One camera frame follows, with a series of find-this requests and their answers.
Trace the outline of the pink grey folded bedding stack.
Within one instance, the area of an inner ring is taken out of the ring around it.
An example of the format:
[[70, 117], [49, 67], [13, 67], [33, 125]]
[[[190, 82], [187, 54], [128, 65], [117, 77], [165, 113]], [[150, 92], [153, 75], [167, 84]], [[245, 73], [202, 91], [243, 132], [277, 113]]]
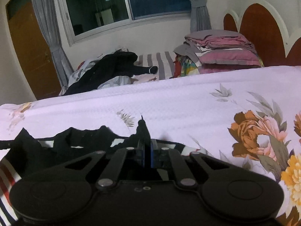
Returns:
[[200, 75], [264, 66], [250, 41], [238, 32], [227, 30], [192, 32], [173, 52], [188, 56]]

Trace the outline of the grey right curtain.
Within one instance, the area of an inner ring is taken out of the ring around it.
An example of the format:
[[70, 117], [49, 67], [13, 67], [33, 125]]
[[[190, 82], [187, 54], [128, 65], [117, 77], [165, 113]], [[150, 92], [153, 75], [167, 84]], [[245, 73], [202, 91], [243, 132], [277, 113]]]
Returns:
[[210, 30], [211, 22], [207, 0], [189, 0], [191, 3], [190, 32]]

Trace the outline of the grey left curtain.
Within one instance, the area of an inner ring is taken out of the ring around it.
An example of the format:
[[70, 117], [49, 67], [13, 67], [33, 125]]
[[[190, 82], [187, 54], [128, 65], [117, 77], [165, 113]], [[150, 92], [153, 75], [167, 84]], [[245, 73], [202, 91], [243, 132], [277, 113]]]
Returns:
[[59, 83], [65, 86], [73, 69], [62, 47], [54, 0], [31, 1], [38, 26], [49, 46]]

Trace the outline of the white framed window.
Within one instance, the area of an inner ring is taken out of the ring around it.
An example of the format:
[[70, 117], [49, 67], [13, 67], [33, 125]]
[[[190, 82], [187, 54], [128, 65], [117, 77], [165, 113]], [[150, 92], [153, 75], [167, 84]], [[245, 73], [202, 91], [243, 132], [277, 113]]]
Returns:
[[58, 0], [70, 45], [100, 33], [190, 14], [189, 0]]

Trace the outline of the black garment pile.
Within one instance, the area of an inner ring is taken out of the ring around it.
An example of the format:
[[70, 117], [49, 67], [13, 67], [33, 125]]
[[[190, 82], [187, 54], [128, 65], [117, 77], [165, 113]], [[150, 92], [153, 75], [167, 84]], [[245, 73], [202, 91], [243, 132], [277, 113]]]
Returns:
[[133, 52], [122, 52], [118, 50], [112, 54], [105, 55], [96, 64], [87, 70], [79, 80], [68, 87], [63, 94], [72, 95], [92, 91], [101, 84], [113, 79], [116, 76], [139, 76], [144, 74], [155, 75], [158, 72], [157, 66], [143, 67], [136, 66], [138, 56]]

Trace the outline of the grey white striped mattress sheet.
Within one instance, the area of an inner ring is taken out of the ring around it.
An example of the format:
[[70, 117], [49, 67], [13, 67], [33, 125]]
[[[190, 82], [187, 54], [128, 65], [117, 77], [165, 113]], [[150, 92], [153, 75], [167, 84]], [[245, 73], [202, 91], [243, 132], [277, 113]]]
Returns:
[[174, 52], [166, 51], [140, 55], [134, 64], [143, 67], [157, 66], [157, 80], [167, 80], [174, 75], [175, 59], [176, 54]]

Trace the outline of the pink floral bed sheet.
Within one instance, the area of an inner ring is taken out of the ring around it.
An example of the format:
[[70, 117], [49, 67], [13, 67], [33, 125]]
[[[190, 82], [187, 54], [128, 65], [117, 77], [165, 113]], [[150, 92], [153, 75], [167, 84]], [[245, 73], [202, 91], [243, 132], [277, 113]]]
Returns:
[[1, 140], [22, 129], [50, 138], [69, 128], [178, 142], [279, 180], [283, 225], [300, 225], [300, 67], [274, 66], [125, 85], [1, 106]]

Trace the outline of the red white scalloped headboard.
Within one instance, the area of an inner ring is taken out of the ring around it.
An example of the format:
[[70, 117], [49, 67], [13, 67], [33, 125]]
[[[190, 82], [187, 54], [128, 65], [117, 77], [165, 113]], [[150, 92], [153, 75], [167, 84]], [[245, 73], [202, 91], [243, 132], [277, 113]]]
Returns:
[[265, 67], [300, 66], [300, 28], [290, 35], [279, 12], [265, 0], [245, 7], [241, 16], [228, 10], [223, 28], [252, 42]]

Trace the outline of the colourful cartoon pillow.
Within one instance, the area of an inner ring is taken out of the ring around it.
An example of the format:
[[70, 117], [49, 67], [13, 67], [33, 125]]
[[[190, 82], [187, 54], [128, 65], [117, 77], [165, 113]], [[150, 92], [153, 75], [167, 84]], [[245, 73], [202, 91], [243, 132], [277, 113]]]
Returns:
[[173, 78], [199, 75], [196, 64], [188, 57], [176, 54]]

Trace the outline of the white grey patterned cloth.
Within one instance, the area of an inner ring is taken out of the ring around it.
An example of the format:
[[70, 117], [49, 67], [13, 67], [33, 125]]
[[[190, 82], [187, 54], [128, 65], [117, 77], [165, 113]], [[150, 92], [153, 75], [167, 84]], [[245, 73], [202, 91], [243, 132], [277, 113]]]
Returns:
[[[89, 62], [87, 61], [87, 62], [85, 62], [85, 63], [82, 65], [82, 67], [80, 68], [80, 70], [78, 70], [75, 74], [73, 74], [73, 75], [70, 77], [69, 83], [68, 83], [68, 86], [67, 86], [67, 89], [68, 89], [68, 87], [70, 87], [73, 83], [77, 82], [77, 81], [79, 80], [79, 78], [80, 78], [81, 76], [83, 76], [83, 74], [84, 74], [87, 70], [91, 69], [91, 68], [96, 64], [96, 62], [97, 62], [98, 60], [100, 60], [100, 59], [97, 59], [97, 60], [94, 60], [94, 61], [89, 61]], [[149, 77], [150, 80], [155, 79], [155, 77], [154, 77], [153, 74], [144, 74], [143, 76], [146, 76], [146, 75], [150, 75], [150, 77]], [[132, 77], [128, 77], [128, 76], [116, 76], [116, 77], [114, 77], [113, 79], [108, 80], [107, 82], [105, 82], [105, 83], [101, 84], [100, 86], [98, 86], [97, 89], [110, 88], [110, 87], [121, 86], [121, 85], [130, 85], [130, 84], [132, 84], [132, 83], [135, 81], [135, 79], [133, 79], [133, 77], [134, 77], [134, 76], [132, 76]]]

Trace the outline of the grey curtain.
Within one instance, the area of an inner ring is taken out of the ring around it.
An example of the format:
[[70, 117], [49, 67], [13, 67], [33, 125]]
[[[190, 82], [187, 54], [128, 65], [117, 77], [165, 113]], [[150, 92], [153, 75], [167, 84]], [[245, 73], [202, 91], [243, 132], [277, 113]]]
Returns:
[[59, 83], [65, 86], [73, 69], [62, 47], [54, 0], [31, 1], [38, 26], [49, 46]]
[[211, 22], [207, 0], [189, 0], [191, 3], [190, 32], [210, 30]]

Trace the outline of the brown wooden door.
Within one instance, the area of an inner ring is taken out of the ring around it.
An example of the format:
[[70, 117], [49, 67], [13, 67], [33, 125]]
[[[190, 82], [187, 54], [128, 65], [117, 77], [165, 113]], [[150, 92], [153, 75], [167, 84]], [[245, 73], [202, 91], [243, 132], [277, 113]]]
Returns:
[[61, 90], [49, 46], [41, 34], [31, 0], [6, 5], [12, 43], [24, 76], [37, 100], [55, 97]]

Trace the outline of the white red black striped sweater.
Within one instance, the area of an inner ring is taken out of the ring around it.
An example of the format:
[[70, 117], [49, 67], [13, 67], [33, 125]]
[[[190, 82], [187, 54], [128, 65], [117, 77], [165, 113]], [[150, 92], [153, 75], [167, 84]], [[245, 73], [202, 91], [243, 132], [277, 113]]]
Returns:
[[[129, 137], [120, 137], [102, 126], [94, 131], [70, 128], [41, 140], [21, 130], [14, 140], [2, 141], [1, 147], [9, 148], [7, 160], [21, 180], [97, 150], [112, 155], [119, 148], [137, 146], [137, 143], [136, 132]], [[12, 207], [10, 192], [8, 199]], [[118, 184], [97, 194], [91, 208], [92, 218], [87, 225], [197, 225], [201, 215], [199, 197], [179, 189], [165, 169], [153, 167], [151, 156], [150, 168], [144, 168], [141, 153], [127, 156]], [[13, 207], [12, 211], [11, 225], [33, 225], [25, 224]]]

